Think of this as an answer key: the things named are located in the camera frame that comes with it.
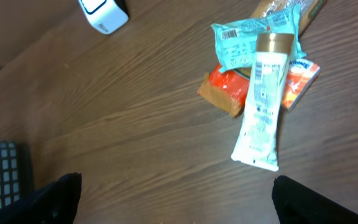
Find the white gold tube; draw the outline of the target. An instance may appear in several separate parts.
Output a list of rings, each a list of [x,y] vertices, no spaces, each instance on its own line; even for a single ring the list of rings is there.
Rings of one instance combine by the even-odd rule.
[[[278,117],[294,39],[293,34],[258,35],[242,126],[232,160],[273,172],[279,170]]]

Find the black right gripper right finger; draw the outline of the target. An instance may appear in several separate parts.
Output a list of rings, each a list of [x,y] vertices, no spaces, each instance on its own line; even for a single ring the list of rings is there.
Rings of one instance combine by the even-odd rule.
[[[358,214],[280,175],[273,182],[272,200],[280,224],[353,224]]]

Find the teal tissue packet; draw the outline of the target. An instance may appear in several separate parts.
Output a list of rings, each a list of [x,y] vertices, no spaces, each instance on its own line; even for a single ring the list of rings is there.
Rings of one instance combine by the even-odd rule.
[[[298,39],[300,17],[300,5],[292,4],[266,17],[212,24],[216,55],[221,65],[219,71],[251,67],[255,59],[257,38],[261,33],[293,34],[295,38],[290,58],[297,60],[305,57]]]

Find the orange white carton box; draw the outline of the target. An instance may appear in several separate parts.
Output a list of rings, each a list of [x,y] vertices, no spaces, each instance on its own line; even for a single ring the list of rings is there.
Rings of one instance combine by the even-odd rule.
[[[291,60],[283,93],[282,106],[292,110],[318,77],[321,67],[306,59]]]

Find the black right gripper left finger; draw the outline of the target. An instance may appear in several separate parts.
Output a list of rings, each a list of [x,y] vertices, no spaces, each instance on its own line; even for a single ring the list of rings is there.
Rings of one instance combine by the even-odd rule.
[[[5,208],[0,224],[73,224],[81,197],[82,176],[65,174]]]

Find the orange spaghetti packet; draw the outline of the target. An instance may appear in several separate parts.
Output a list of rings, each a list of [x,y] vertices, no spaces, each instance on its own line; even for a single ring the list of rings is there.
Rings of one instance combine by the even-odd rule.
[[[326,0],[299,0],[301,7],[299,37],[312,23]],[[205,73],[198,94],[214,106],[228,112],[230,116],[239,116],[245,105],[250,82],[250,68],[238,68],[221,73],[218,64],[211,73]]]

